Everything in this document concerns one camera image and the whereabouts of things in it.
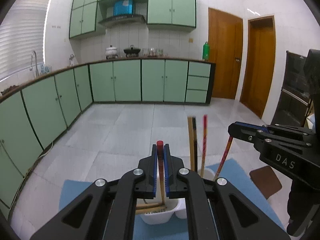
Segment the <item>red-patterned wooden chopstick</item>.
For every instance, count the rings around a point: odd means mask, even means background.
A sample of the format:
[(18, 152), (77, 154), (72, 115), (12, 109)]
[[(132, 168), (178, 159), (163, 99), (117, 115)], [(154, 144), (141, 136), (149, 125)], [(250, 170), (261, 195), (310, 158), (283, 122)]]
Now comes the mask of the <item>red-patterned wooden chopstick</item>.
[(216, 173), (215, 173), (215, 176), (214, 176), (213, 181), (216, 181), (217, 178), (219, 177), (220, 173), (221, 173), (221, 170), (222, 170), (222, 168), (223, 168), (223, 166), (224, 166), (224, 163), (225, 163), (225, 161), (226, 161), (226, 159), (227, 159), (229, 150), (230, 150), (230, 148), (231, 148), (232, 141), (233, 141), (233, 137), (232, 137), (232, 136), (229, 136), (228, 141), (227, 141), (227, 145), (226, 145), (226, 148), (225, 148), (225, 151), (224, 151), (224, 153), (223, 153), (223, 156), (222, 156), (222, 158), (221, 158), (220, 164), (219, 164), (219, 166), (218, 166), (218, 168), (217, 168), (217, 171), (216, 171)]

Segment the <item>red-tipped wooden chopstick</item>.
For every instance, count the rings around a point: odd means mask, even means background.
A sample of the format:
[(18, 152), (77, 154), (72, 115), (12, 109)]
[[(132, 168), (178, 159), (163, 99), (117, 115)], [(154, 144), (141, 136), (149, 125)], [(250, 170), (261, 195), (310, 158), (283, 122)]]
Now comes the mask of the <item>red-tipped wooden chopstick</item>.
[(159, 171), (159, 185), (161, 190), (162, 205), (165, 205), (165, 185), (164, 185), (164, 145), (163, 141), (157, 141), (157, 157), (158, 157), (158, 171)]

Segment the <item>green lower kitchen cabinets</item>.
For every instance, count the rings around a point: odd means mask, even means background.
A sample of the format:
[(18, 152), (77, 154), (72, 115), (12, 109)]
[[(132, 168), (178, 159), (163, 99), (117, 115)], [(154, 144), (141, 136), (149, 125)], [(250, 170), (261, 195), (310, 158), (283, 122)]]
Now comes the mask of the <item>green lower kitchen cabinets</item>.
[(215, 64), (121, 59), (41, 77), (1, 97), (1, 205), (11, 208), (28, 170), (93, 103), (209, 104)]

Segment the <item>green kitchen cabinets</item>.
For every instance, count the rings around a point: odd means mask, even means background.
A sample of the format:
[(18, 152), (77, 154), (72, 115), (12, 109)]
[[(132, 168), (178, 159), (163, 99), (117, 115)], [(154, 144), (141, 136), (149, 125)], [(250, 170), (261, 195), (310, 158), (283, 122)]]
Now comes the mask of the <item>green kitchen cabinets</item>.
[[(69, 38), (82, 39), (102, 35), (105, 26), (98, 22), (114, 16), (114, 3), (119, 0), (73, 0), (69, 23)], [(133, 0), (135, 12), (143, 15), (146, 25), (196, 28), (196, 0)]]
[(215, 64), (121, 59), (41, 77), (1, 97), (1, 205), (11, 208), (28, 170), (93, 103), (209, 104)]

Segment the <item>green upper kitchen cabinets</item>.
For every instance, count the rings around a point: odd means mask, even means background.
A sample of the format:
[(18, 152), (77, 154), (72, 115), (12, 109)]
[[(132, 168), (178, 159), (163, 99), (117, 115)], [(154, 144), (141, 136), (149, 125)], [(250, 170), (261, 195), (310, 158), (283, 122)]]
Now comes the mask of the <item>green upper kitchen cabinets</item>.
[[(69, 38), (82, 39), (102, 35), (105, 26), (98, 22), (114, 16), (114, 3), (119, 0), (73, 0), (69, 23)], [(146, 25), (196, 28), (196, 0), (133, 0), (135, 12), (143, 15)]]

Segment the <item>white two-compartment utensil holder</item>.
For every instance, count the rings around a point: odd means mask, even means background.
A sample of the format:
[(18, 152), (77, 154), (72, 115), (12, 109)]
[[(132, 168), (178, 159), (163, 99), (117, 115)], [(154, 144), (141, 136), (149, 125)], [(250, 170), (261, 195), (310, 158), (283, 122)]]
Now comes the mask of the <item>white two-compartment utensil holder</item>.
[[(209, 171), (209, 168), (204, 169), (204, 177), (206, 179), (213, 179), (214, 173)], [(156, 196), (153, 199), (146, 199), (148, 204), (162, 204), (161, 186), (159, 179), (159, 171), (157, 168), (157, 180), (156, 180)], [(169, 221), (171, 217), (176, 216), (179, 219), (186, 219), (186, 205), (184, 198), (170, 199), (164, 197), (164, 205), (156, 207), (156, 211), (139, 211), (136, 213), (142, 220), (149, 225), (164, 224)]]

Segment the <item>brown wooden stool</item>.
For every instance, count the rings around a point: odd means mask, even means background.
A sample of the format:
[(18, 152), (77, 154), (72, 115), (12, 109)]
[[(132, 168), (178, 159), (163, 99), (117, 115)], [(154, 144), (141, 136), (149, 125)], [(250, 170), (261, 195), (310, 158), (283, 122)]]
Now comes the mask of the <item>brown wooden stool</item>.
[(249, 176), (266, 199), (282, 189), (280, 180), (270, 166), (252, 170)]

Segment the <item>orange-patterned chopstick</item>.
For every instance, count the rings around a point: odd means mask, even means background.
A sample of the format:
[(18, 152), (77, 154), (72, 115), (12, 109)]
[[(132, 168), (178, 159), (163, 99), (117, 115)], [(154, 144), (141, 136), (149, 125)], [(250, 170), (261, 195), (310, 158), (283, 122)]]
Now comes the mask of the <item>orange-patterned chopstick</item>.
[(207, 150), (207, 124), (208, 124), (208, 116), (205, 114), (203, 116), (203, 144), (202, 144), (202, 161), (201, 161), (201, 169), (200, 169), (200, 176), (202, 178), (204, 175), (204, 166), (205, 166), (206, 150)]

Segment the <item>dark brown chopstick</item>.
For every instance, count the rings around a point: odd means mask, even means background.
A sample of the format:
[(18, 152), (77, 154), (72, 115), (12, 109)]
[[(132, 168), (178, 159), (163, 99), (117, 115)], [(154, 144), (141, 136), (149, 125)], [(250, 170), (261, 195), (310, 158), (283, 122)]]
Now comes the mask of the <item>dark brown chopstick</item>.
[(194, 150), (194, 171), (197, 172), (197, 130), (196, 130), (196, 118), (192, 117), (192, 129), (193, 129), (193, 150)]

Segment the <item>light bamboo chopstick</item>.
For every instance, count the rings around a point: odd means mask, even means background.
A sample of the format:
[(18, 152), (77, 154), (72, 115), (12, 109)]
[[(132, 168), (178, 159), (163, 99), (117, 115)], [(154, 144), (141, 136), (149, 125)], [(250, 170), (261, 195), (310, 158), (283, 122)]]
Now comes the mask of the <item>light bamboo chopstick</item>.
[(188, 133), (189, 133), (190, 169), (194, 171), (195, 170), (194, 133), (193, 133), (193, 119), (191, 116), (188, 117)]

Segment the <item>black glass cabinet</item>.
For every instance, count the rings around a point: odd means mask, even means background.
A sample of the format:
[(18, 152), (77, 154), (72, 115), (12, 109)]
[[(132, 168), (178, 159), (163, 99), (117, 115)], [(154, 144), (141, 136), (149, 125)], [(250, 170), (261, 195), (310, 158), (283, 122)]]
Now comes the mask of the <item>black glass cabinet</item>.
[(304, 75), (306, 57), (286, 52), (284, 81), (271, 124), (303, 127), (310, 111), (309, 87)]

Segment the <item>right wooden door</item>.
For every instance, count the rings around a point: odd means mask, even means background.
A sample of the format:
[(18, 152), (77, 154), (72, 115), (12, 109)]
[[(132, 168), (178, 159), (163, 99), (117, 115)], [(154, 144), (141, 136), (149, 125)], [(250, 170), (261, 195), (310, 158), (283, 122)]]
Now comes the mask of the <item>right wooden door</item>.
[(273, 79), (276, 57), (274, 16), (248, 20), (247, 60), (240, 102), (262, 118)]

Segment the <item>wooden door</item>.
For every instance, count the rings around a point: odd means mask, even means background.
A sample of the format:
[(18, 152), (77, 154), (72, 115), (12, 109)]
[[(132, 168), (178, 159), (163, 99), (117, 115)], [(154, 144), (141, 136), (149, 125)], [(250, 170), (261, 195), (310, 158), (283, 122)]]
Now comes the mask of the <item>wooden door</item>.
[(234, 99), (238, 88), (243, 48), (243, 19), (208, 9), (209, 60), (216, 64), (212, 96)]
[(274, 16), (248, 20), (247, 60), (240, 102), (262, 118), (273, 79), (276, 57)]

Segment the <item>green bottle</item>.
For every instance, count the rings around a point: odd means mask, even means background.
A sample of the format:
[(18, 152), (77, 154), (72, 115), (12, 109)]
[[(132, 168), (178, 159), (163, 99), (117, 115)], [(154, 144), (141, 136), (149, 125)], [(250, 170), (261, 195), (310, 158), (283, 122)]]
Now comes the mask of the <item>green bottle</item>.
[(203, 48), (202, 48), (202, 59), (204, 61), (208, 61), (209, 60), (209, 43), (208, 43), (208, 41), (205, 42), (205, 44), (203, 45)]

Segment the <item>left wooden door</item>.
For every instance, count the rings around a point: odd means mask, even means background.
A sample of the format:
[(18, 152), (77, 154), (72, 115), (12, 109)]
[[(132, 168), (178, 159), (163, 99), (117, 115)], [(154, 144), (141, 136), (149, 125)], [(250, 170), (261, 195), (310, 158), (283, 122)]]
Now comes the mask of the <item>left wooden door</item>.
[(216, 64), (212, 96), (234, 99), (238, 88), (243, 48), (243, 19), (208, 9), (209, 60)]

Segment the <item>glass cups on counter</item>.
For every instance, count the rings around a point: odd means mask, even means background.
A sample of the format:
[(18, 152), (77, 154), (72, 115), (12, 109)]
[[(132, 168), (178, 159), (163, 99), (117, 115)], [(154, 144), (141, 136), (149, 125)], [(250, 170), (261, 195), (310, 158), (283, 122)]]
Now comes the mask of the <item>glass cups on counter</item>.
[(146, 57), (162, 57), (163, 49), (160, 48), (143, 48), (143, 56)]

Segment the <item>black wok with lid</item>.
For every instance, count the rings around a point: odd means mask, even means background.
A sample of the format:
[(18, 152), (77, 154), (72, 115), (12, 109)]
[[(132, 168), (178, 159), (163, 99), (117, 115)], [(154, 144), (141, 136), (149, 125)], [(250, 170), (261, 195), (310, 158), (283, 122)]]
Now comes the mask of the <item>black wok with lid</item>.
[(126, 57), (139, 57), (141, 49), (135, 47), (134, 45), (129, 46), (129, 48), (124, 49), (124, 53)]

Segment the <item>chrome sink faucet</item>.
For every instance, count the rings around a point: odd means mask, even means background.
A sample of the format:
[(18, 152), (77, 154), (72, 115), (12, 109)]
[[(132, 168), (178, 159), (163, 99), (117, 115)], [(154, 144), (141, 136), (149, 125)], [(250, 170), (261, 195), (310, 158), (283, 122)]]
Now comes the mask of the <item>chrome sink faucet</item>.
[(39, 69), (37, 65), (37, 54), (36, 54), (36, 51), (34, 50), (31, 52), (31, 64), (30, 64), (29, 70), (31, 72), (34, 70), (35, 77), (39, 77)]

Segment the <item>white cooking pot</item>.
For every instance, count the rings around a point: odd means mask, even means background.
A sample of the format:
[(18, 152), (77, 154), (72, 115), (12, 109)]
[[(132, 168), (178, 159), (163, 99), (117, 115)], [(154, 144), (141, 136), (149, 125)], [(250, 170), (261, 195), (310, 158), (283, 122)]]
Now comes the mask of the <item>white cooking pot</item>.
[(117, 47), (110, 45), (105, 49), (106, 59), (117, 59), (118, 58), (118, 50)]

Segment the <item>black range hood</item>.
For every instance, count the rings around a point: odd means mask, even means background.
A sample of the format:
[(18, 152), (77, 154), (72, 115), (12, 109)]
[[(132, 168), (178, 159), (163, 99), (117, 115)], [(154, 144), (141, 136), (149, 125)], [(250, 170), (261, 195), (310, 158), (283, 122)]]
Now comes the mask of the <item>black range hood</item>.
[(146, 23), (143, 15), (139, 14), (123, 14), (117, 16), (111, 16), (105, 18), (98, 22), (100, 25), (110, 28), (119, 24), (129, 24), (129, 23)]

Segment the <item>blue box on hood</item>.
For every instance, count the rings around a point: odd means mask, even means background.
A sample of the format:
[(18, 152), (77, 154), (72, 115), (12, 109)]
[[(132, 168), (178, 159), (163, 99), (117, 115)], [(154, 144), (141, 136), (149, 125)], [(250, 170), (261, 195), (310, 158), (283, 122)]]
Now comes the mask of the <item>blue box on hood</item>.
[(119, 0), (114, 3), (113, 15), (133, 14), (135, 12), (135, 3), (133, 0)]

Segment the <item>white window blind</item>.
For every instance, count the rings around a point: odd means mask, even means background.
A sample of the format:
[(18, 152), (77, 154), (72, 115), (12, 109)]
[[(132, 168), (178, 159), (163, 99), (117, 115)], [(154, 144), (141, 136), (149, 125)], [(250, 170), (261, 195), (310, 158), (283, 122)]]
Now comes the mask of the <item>white window blind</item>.
[(16, 0), (1, 23), (1, 79), (27, 70), (31, 52), (44, 63), (44, 36), (51, 0)]

